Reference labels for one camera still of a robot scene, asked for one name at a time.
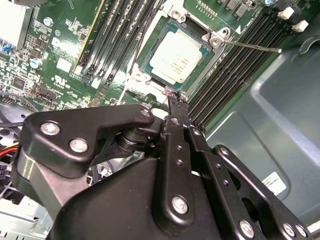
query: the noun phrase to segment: white label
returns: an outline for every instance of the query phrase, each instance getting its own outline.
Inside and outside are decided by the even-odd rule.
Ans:
[[[56,65],[57,69],[61,69],[67,73],[70,72],[71,67],[72,67],[72,63],[63,59],[62,57],[59,58],[58,63]]]
[[[267,176],[262,183],[276,196],[287,188],[285,183],[279,177],[278,173],[275,171]]]

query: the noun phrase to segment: chip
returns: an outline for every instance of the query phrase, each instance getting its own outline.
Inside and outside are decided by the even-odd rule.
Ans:
[[[16,87],[17,89],[21,89],[21,90],[24,89],[25,84],[26,84],[26,81],[22,80],[21,78],[19,78],[17,76],[14,77],[13,82],[12,82],[12,85],[14,87]]]
[[[30,56],[31,56],[31,58],[36,59],[36,58],[38,58],[40,56],[40,52],[37,51],[37,50],[32,49],[31,52],[30,52]]]
[[[180,29],[169,31],[150,60],[151,72],[172,85],[182,84],[203,57],[201,46]]]

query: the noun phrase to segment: metal pin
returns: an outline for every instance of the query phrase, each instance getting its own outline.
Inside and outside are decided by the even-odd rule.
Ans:
[[[264,46],[258,46],[258,45],[235,42],[235,41],[224,41],[224,43],[229,45],[244,47],[244,48],[256,49],[256,50],[265,51],[265,52],[273,52],[277,54],[282,53],[282,49],[280,48],[264,47]]]

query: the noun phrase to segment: hole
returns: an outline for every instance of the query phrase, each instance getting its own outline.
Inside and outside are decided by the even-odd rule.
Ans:
[[[10,130],[8,130],[8,129],[1,129],[1,130],[0,130],[0,134],[1,134],[2,136],[8,136],[8,135],[10,134]]]
[[[228,170],[228,173],[229,173],[229,175],[230,175],[230,177],[231,177],[231,180],[232,180],[232,182],[233,182],[236,190],[239,190],[239,189],[241,188],[241,183],[240,183],[240,181],[239,181],[238,178],[236,178],[236,176],[235,176],[232,172],[230,172],[229,170]]]
[[[248,198],[243,197],[241,198],[246,211],[248,212],[251,220],[254,222],[254,224],[259,228],[259,230],[261,231],[261,226],[259,223],[259,215],[258,215],[258,210],[256,208],[256,206],[252,203],[252,201],[250,201]]]
[[[178,161],[176,161],[176,164],[181,167],[184,164],[184,162],[179,159]]]
[[[229,30],[228,30],[228,29],[225,29],[225,30],[222,31],[222,33],[223,33],[224,35],[228,35],[228,34],[229,34]]]
[[[250,7],[255,8],[257,6],[257,3],[255,1],[251,2]]]
[[[180,152],[183,150],[182,146],[180,146],[180,145],[177,145],[177,146],[176,146],[176,149],[177,149],[178,151],[180,151]]]

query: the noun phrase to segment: silver screw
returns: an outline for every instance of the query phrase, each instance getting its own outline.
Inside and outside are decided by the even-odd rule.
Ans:
[[[186,214],[188,212],[187,202],[179,196],[174,196],[172,198],[172,206],[179,214]]]
[[[255,236],[255,232],[250,223],[248,223],[246,220],[241,220],[239,222],[239,226],[244,235],[246,235],[248,238],[253,239],[253,237]]]
[[[229,155],[227,149],[225,149],[224,147],[220,148],[220,150],[224,155]]]
[[[147,109],[143,109],[140,111],[143,115],[145,115],[146,117],[150,117],[150,113],[148,112]]]
[[[179,120],[176,119],[175,117],[174,118],[171,118],[171,121],[176,124],[176,125],[179,125]]]
[[[60,127],[53,122],[46,122],[41,125],[41,131],[46,135],[57,135],[60,132]]]
[[[70,148],[77,153],[84,153],[88,150],[88,144],[82,139],[73,139],[70,142]]]
[[[201,135],[201,132],[196,128],[193,129],[193,132],[195,135]]]
[[[286,233],[289,234],[289,236],[294,237],[296,235],[294,230],[288,223],[284,223],[283,228],[286,231]]]
[[[305,238],[307,237],[307,233],[306,233],[306,231],[302,228],[302,226],[296,224],[296,225],[295,225],[295,228],[298,230],[298,232],[299,232],[302,236],[304,236]]]

